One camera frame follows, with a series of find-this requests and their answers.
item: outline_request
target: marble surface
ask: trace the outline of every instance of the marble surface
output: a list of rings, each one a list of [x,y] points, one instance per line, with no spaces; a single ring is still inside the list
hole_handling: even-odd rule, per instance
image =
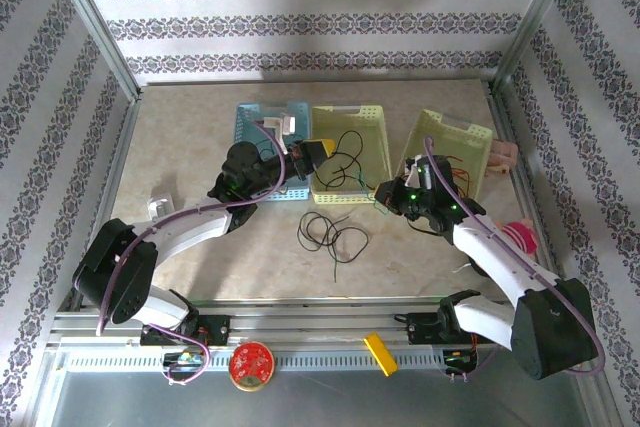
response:
[[[113,216],[131,223],[148,220],[147,199],[163,192],[172,194],[178,209],[196,203],[220,172],[233,138],[236,105],[286,100],[382,105],[394,168],[421,109],[494,129],[478,80],[148,87]],[[521,218],[508,176],[487,177],[478,200],[494,219]],[[338,265],[335,283],[326,250],[307,252],[296,240],[300,216],[309,210],[335,220],[349,215],[345,224],[359,226],[371,237],[355,262]],[[426,227],[426,221],[420,222],[416,225]],[[361,242],[361,234],[347,233],[338,251],[348,255]],[[446,241],[414,232],[404,218],[383,215],[372,205],[267,202],[242,229],[160,265],[153,283],[192,300],[446,296],[468,288],[499,296],[495,285],[472,269],[454,272],[464,263],[465,256]]]

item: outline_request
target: blue plastic basket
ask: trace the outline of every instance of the blue plastic basket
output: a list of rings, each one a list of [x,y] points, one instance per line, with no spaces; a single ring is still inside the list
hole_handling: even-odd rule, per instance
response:
[[[283,137],[285,144],[297,140],[308,140],[311,137],[311,115],[306,102],[287,102],[283,104],[250,104],[243,103],[236,108],[236,131],[233,142],[248,141],[258,146],[263,159],[275,155],[275,147],[251,122],[265,117],[275,117],[288,113],[296,118],[296,132]],[[267,200],[306,200],[309,198],[310,177],[305,180],[291,179],[284,184],[284,191],[274,194]]]

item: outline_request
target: basket handle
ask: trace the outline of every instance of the basket handle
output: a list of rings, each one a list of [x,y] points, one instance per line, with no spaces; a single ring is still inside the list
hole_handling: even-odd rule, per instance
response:
[[[451,127],[455,127],[460,130],[469,130],[471,128],[471,124],[466,120],[459,119],[457,117],[452,117],[450,115],[443,115],[440,120],[441,124],[449,125]]]
[[[288,109],[288,107],[286,105],[279,105],[279,104],[274,104],[274,105],[263,105],[260,106],[260,113],[264,114],[264,113],[269,113],[269,112],[273,112],[273,113],[281,113],[281,112],[286,112]]]
[[[333,111],[338,112],[340,114],[359,114],[361,106],[360,105],[334,105]]]

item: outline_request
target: cable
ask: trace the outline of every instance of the cable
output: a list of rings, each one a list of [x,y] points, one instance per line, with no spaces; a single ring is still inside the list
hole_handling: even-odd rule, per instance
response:
[[[441,235],[438,234],[437,232],[431,232],[429,230],[422,230],[422,229],[419,229],[417,227],[414,227],[413,225],[411,225],[411,221],[408,218],[407,218],[407,224],[409,225],[409,227],[411,227],[416,232],[420,232],[422,234],[433,235],[434,237],[441,237]]]
[[[409,325],[409,319],[407,319],[405,314],[396,314],[393,316],[393,320]],[[435,322],[418,322],[416,320],[412,320],[411,323],[413,325],[421,325],[423,327],[435,327],[436,325],[440,325],[441,322],[439,320],[436,320]]]
[[[489,362],[491,362],[491,360],[495,357],[495,355],[498,353],[499,350],[500,350],[500,345],[496,344],[495,347],[491,349],[491,352],[489,352],[489,355],[487,355],[482,362],[478,362],[476,364],[476,368],[467,374],[466,376],[467,380],[472,379],[473,377],[478,375],[478,372],[481,372],[484,368],[486,368]]]
[[[340,144],[342,143],[344,138],[347,136],[347,134],[355,134],[360,139],[360,148],[358,149],[358,152],[355,155],[351,155],[348,152],[342,152],[340,150]],[[374,187],[368,185],[364,181],[364,179],[360,178],[362,176],[362,164],[360,164],[360,161],[358,160],[358,157],[360,157],[360,155],[362,154],[363,150],[364,150],[364,140],[362,139],[362,135],[360,134],[360,132],[357,132],[355,130],[347,130],[338,139],[338,143],[336,144],[336,150],[333,152],[331,157],[329,157],[329,159],[332,159],[337,155],[344,155],[345,157],[349,157],[351,159],[351,162],[349,162],[349,164],[347,166],[345,166],[345,167],[340,166],[337,170],[334,170],[333,172],[331,172],[334,175],[338,174],[338,173],[340,173],[341,175],[338,175],[337,177],[334,177],[333,179],[329,180],[328,182],[324,182],[320,178],[320,176],[318,175],[318,172],[316,172],[316,180],[318,182],[320,182],[320,184],[322,184],[326,189],[332,189],[332,188],[333,189],[337,189],[338,187],[342,187],[342,185],[344,185],[344,183],[346,182],[347,179],[353,179],[353,180],[355,180],[356,182],[358,182],[360,184],[361,188],[364,189],[366,187],[369,190],[375,190]],[[353,164],[356,164],[358,166],[358,171],[359,171],[358,177],[355,177],[353,175],[347,174],[347,169],[349,169]]]
[[[169,370],[166,374],[163,372],[162,375],[164,375],[165,378],[169,381],[169,384],[187,385],[189,382],[193,382],[194,380],[196,380],[204,373],[205,370],[207,370],[207,367],[209,367],[209,364],[211,363],[211,352],[209,352],[209,347],[207,347],[205,344],[203,344],[199,340],[192,339],[191,337],[187,337],[186,335],[182,335],[177,332],[173,332],[172,330],[165,329],[164,327],[160,327],[156,324],[149,324],[149,327],[151,327],[152,329],[156,329],[158,332],[162,332],[164,335],[167,335],[169,337],[175,337],[176,339],[182,340],[183,342],[190,342],[194,345],[197,345],[202,349],[202,352],[204,353],[204,360],[202,361],[202,364],[200,365],[198,370],[196,370],[193,374],[191,374],[184,380],[173,379],[171,377],[171,367],[169,367]]]
[[[518,265],[520,265],[522,268],[524,268],[524,270],[529,275],[532,276],[532,278],[535,278],[545,288],[549,289],[549,291],[558,298],[558,300],[562,303],[562,305],[564,305],[566,307],[566,309],[569,312],[571,312],[571,314],[576,318],[576,320],[582,326],[582,328],[585,330],[585,332],[587,332],[589,337],[591,337],[591,340],[593,341],[594,345],[596,346],[596,350],[598,352],[598,364],[591,370],[567,369],[566,372],[569,373],[569,374],[575,375],[575,376],[597,375],[600,372],[602,372],[602,370],[604,369],[605,363],[606,363],[606,357],[605,357],[604,347],[602,346],[602,342],[600,342],[600,339],[598,338],[598,334],[596,334],[596,332],[593,329],[593,327],[591,327],[589,322],[587,322],[587,320],[582,316],[582,314],[578,311],[578,309],[576,309],[571,304],[571,302],[569,302],[567,300],[567,298],[564,295],[562,295],[558,291],[558,289],[556,289],[551,284],[551,282],[549,282],[547,279],[545,279],[543,276],[541,276],[535,269],[533,269],[527,262],[525,262],[524,259],[522,259],[520,257],[520,254],[514,249],[514,247],[509,245],[508,242],[505,242],[499,236],[494,235],[494,232],[484,222],[482,222],[482,220],[480,220],[476,216],[476,214],[474,214],[471,211],[471,209],[469,207],[467,207],[467,205],[464,202],[462,202],[462,200],[460,200],[460,197],[458,197],[458,195],[454,192],[454,190],[451,188],[451,186],[447,183],[446,179],[442,175],[442,172],[440,172],[440,169],[438,168],[438,165],[437,165],[435,159],[433,158],[433,152],[432,152],[433,139],[431,137],[429,137],[429,136],[425,136],[423,143],[424,143],[424,148],[425,148],[427,157],[429,159],[429,163],[431,164],[431,168],[435,172],[436,177],[438,177],[438,180],[440,180],[440,182],[442,183],[442,185],[444,186],[446,191],[453,198],[453,200],[456,201],[456,203],[462,208],[462,210],[464,210],[464,212],[469,217],[474,219],[480,225],[481,229],[484,230],[484,232],[485,232],[485,234],[487,236],[489,236],[490,238],[493,238],[495,240],[495,242],[500,247],[502,247],[516,261],[516,263]]]
[[[300,134],[288,134],[288,135],[285,135],[285,137],[288,137],[287,140],[289,141],[288,143],[285,141],[285,144],[287,145],[287,147],[290,147],[291,145],[295,144],[296,142],[304,140],[304,137],[302,137]],[[260,155],[261,159],[264,159],[264,157],[262,157],[262,153],[263,152],[268,152],[271,155],[276,155],[276,153],[273,150],[273,142],[271,142],[271,139],[263,139],[263,140],[260,140],[260,141],[256,142],[253,145],[258,147],[260,144],[264,144],[265,142],[269,142],[269,146],[265,147],[263,149],[259,149],[258,155]]]
[[[171,222],[173,222],[175,220],[181,219],[183,217],[187,217],[189,215],[200,215],[202,212],[209,212],[211,210],[226,209],[226,208],[229,208],[229,207],[242,207],[242,206],[245,206],[245,205],[256,204],[258,202],[261,202],[261,201],[265,200],[270,195],[278,192],[278,190],[280,189],[280,186],[284,183],[284,175],[285,175],[284,152],[282,152],[282,149],[280,148],[280,145],[278,145],[278,142],[276,141],[274,136],[271,134],[271,132],[269,132],[267,129],[265,129],[258,122],[252,122],[252,123],[258,129],[260,129],[260,131],[264,135],[266,135],[267,138],[270,139],[273,142],[273,145],[276,147],[276,152],[278,153],[278,158],[280,159],[280,176],[278,177],[278,181],[271,188],[271,190],[265,192],[262,195],[259,195],[256,198],[248,199],[248,200],[239,200],[239,201],[235,201],[235,202],[225,202],[225,203],[220,203],[220,204],[210,204],[210,205],[206,205],[204,207],[195,207],[195,208],[192,208],[192,209],[189,209],[189,210],[182,210],[182,211],[176,212],[176,213],[174,213],[172,215],[168,215],[166,217],[163,217],[162,219],[159,219],[157,222],[155,222],[153,225],[151,225],[149,228],[147,228],[144,232],[142,232],[140,235],[138,235],[138,237],[136,237],[133,240],[133,242],[131,242],[131,244],[129,244],[129,246],[122,253],[120,258],[118,259],[118,262],[116,263],[115,267],[113,268],[113,272],[111,273],[111,277],[109,277],[109,282],[107,283],[107,287],[105,288],[104,295],[102,296],[102,303],[100,304],[100,313],[98,315],[98,326],[96,327],[96,335],[98,337],[104,331],[104,327],[105,327],[105,325],[107,323],[107,320],[108,320],[106,318],[107,317],[107,310],[108,310],[109,305],[111,303],[111,296],[113,295],[113,290],[114,290],[114,288],[116,286],[116,282],[118,280],[118,277],[120,276],[120,273],[122,272],[122,268],[124,267],[129,255],[131,255],[131,252],[133,252],[133,249],[135,249],[140,244],[140,242],[142,242],[146,237],[151,235],[153,232],[156,232],[158,229],[170,224]]]
[[[455,155],[447,155],[447,160],[448,159],[457,160],[460,163],[463,162],[463,160],[460,157],[456,157]],[[453,174],[454,177],[462,180],[467,185],[466,190],[463,190],[462,187],[460,186],[457,186],[457,187],[458,187],[458,190],[460,190],[465,197],[469,197],[469,189],[471,187],[471,175],[469,174],[469,172],[467,172],[462,168],[452,167],[451,173]]]
[[[310,215],[312,215],[313,217],[311,218],[311,220],[307,221],[307,217]],[[309,252],[317,252],[322,247],[326,247],[327,250],[329,251],[329,255],[333,259],[333,281],[334,282],[338,281],[337,279],[338,264],[349,264],[353,262],[358,258],[358,256],[367,247],[367,245],[369,245],[369,234],[367,234],[360,227],[348,226],[348,227],[343,227],[341,229],[338,229],[336,227],[336,225],[338,225],[340,222],[344,222],[348,218],[349,216],[346,216],[340,220],[333,222],[329,217],[326,217],[318,212],[310,211],[304,214],[302,217],[300,217],[300,222],[298,223],[298,231],[296,233],[296,236],[298,238],[298,243],[303,249],[308,250]],[[325,232],[321,239],[314,237],[314,235],[309,231],[311,224],[313,224],[316,220],[321,220],[322,222],[324,222]],[[336,243],[338,242],[338,239],[340,238],[340,236],[347,230],[356,230],[362,233],[365,237],[365,242],[364,242],[364,245],[360,248],[360,250],[358,250],[358,252],[356,252],[355,255],[353,255],[351,258],[347,260],[340,260],[336,252]],[[304,238],[306,241],[310,242],[313,245],[313,247],[307,247],[306,245],[304,245],[302,243],[301,237]]]

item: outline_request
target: yellow block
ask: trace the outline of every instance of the yellow block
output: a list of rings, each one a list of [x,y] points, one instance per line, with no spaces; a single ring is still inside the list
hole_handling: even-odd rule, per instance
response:
[[[336,151],[336,141],[333,139],[314,139],[322,142],[324,146],[324,150],[327,153],[327,157],[331,157],[333,153]]]
[[[393,357],[391,357],[391,354],[378,334],[374,332],[368,335],[365,337],[364,343],[367,344],[367,347],[378,361],[378,365],[382,369],[382,372],[384,372],[384,375],[389,377],[398,370],[398,364],[393,360]]]

